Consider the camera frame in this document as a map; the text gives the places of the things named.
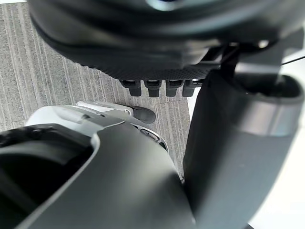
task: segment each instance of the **gray carpet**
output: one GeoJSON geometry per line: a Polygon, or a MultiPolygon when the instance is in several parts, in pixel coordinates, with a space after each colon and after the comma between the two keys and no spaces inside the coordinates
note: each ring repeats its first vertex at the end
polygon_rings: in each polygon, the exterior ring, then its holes
{"type": "Polygon", "coordinates": [[[190,124],[187,99],[177,96],[131,97],[110,76],[60,56],[38,36],[26,3],[0,5],[0,130],[24,125],[39,107],[75,104],[80,100],[107,101],[150,108],[157,114],[151,128],[166,140],[181,171],[190,124]]]}

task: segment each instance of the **gray panel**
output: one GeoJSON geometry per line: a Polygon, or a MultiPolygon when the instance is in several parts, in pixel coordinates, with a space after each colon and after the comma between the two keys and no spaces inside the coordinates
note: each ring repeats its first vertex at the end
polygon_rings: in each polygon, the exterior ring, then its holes
{"type": "Polygon", "coordinates": [[[18,229],[195,228],[162,147],[130,124],[99,131],[91,143],[91,158],[18,229]]]}

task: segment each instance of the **gray plastic housing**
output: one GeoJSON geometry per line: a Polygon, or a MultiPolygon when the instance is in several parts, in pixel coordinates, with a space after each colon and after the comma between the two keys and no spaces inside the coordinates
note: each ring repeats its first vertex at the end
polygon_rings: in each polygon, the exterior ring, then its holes
{"type": "Polygon", "coordinates": [[[246,90],[221,71],[206,79],[183,161],[198,228],[243,229],[271,189],[304,101],[293,78],[283,76],[278,87],[269,94],[246,90]]]}

